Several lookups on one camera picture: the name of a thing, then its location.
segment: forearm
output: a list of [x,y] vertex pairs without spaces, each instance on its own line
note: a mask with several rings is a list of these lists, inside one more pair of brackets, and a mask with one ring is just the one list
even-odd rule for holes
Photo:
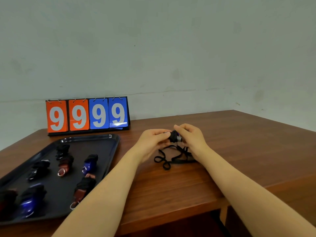
[[129,150],[65,219],[54,236],[114,236],[139,158]]
[[316,236],[316,229],[209,147],[202,163],[254,237]]

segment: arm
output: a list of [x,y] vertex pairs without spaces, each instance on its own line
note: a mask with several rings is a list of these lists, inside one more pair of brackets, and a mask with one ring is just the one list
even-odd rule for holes
[[114,236],[139,163],[170,145],[170,130],[144,131],[113,170],[70,213],[53,237]]
[[207,146],[199,128],[174,126],[209,172],[252,236],[316,236],[316,228],[287,204],[231,166]]

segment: white number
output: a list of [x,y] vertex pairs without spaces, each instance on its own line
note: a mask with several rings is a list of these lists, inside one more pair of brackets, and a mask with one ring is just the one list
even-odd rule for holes
[[119,119],[119,121],[117,120],[113,120],[113,124],[114,125],[119,125],[120,123],[123,123],[124,122],[124,119],[125,119],[125,112],[124,112],[124,107],[122,106],[121,103],[115,103],[113,106],[112,106],[112,115],[114,118]]
[[[55,117],[55,111],[58,112],[58,117]],[[58,123],[58,125],[51,125],[51,129],[54,131],[59,131],[63,125],[64,125],[64,113],[61,110],[60,107],[58,106],[54,106],[53,108],[51,108],[50,112],[49,112],[49,117],[52,120],[52,122],[54,123]]]
[[[77,111],[80,110],[81,112],[81,116],[78,116],[77,115]],[[86,114],[86,111],[84,109],[83,106],[81,105],[76,105],[73,109],[72,109],[72,116],[73,118],[76,120],[76,121],[81,121],[81,124],[79,123],[74,123],[74,127],[76,129],[81,129],[82,127],[84,127],[84,125],[86,124],[87,122],[87,114]]]
[[105,124],[105,119],[106,119],[106,113],[105,113],[104,106],[102,106],[101,104],[95,104],[95,106],[92,108],[92,115],[96,120],[101,119],[100,123],[97,121],[94,121],[93,125],[95,127],[103,127],[103,125]]

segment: orange number card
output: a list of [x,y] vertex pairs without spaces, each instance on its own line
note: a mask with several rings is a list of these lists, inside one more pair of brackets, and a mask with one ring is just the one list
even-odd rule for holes
[[89,129],[89,107],[87,99],[68,100],[69,125],[71,131]]
[[46,113],[48,133],[68,131],[65,100],[47,100]]

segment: left hand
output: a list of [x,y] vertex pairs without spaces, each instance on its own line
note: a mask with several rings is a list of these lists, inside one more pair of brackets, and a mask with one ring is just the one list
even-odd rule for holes
[[136,144],[131,148],[139,157],[140,163],[146,161],[158,149],[171,145],[170,140],[168,140],[170,132],[171,130],[166,129],[151,129],[142,133]]

